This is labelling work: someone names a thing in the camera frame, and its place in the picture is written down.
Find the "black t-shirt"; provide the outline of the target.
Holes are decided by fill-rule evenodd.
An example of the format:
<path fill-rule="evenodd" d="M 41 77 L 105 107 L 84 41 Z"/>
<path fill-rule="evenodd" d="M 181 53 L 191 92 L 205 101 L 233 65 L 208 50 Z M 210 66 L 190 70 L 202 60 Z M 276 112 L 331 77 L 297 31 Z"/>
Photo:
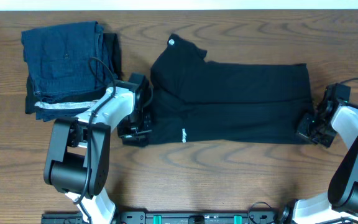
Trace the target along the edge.
<path fill-rule="evenodd" d="M 296 130 L 313 111 L 306 64 L 219 63 L 206 54 L 179 35 L 168 38 L 150 69 L 151 144 L 304 143 Z"/>

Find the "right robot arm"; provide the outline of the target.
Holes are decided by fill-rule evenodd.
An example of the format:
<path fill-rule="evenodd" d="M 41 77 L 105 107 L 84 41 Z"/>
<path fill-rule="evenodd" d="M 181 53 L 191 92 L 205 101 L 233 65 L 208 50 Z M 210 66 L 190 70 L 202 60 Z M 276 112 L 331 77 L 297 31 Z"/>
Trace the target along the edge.
<path fill-rule="evenodd" d="M 328 191 L 287 205 L 278 223 L 358 223 L 358 105 L 350 103 L 350 94 L 342 83 L 327 86 L 316 112 L 298 125 L 298 135 L 313 144 L 329 147 L 340 136 L 347 154 Z"/>

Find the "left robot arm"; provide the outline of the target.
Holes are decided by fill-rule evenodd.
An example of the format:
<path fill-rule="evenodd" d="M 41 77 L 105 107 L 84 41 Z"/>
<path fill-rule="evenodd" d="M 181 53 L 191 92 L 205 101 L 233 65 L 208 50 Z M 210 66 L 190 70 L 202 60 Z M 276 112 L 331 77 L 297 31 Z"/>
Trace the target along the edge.
<path fill-rule="evenodd" d="M 144 147 L 151 132 L 147 107 L 153 98 L 149 81 L 116 81 L 90 109 L 53 124 L 44 181 L 65 194 L 77 213 L 42 215 L 42 223 L 115 223 L 116 206 L 105 189 L 110 135 L 123 144 Z"/>

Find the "folded black garment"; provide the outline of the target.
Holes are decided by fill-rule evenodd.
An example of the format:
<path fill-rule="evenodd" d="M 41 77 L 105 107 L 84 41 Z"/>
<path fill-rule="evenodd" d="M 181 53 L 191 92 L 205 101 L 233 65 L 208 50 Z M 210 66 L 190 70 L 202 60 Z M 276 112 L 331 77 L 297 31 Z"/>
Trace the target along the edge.
<path fill-rule="evenodd" d="M 45 122 L 61 117 L 71 117 L 80 114 L 91 108 L 104 94 L 108 87 L 112 85 L 112 79 L 120 80 L 122 78 L 122 63 L 121 63 L 121 48 L 119 46 L 119 37 L 115 33 L 103 34 L 103 47 L 106 50 L 106 60 L 104 63 L 109 68 L 105 68 L 101 62 L 95 59 L 88 59 L 86 61 L 87 68 L 82 69 L 81 72 L 76 72 L 74 77 L 79 78 L 78 86 L 83 86 L 90 82 L 90 78 L 85 75 L 91 75 L 96 71 L 93 65 L 97 65 L 99 70 L 104 75 L 103 78 L 96 80 L 96 88 L 94 90 L 86 91 L 84 93 L 65 93 L 58 98 L 44 97 L 41 98 L 34 90 L 34 80 L 27 79 L 27 96 L 25 100 L 25 113 L 35 114 L 37 120 Z"/>

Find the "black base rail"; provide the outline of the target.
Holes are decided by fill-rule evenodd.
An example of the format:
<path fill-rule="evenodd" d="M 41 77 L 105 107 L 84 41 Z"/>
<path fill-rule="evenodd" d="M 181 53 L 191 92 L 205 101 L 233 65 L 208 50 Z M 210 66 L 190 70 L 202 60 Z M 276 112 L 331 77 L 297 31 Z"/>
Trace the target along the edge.
<path fill-rule="evenodd" d="M 117 224 L 249 224 L 275 223 L 275 211 L 257 210 L 234 213 L 150 213 L 90 210 L 85 213 L 44 213 L 41 224 L 117 223 Z"/>

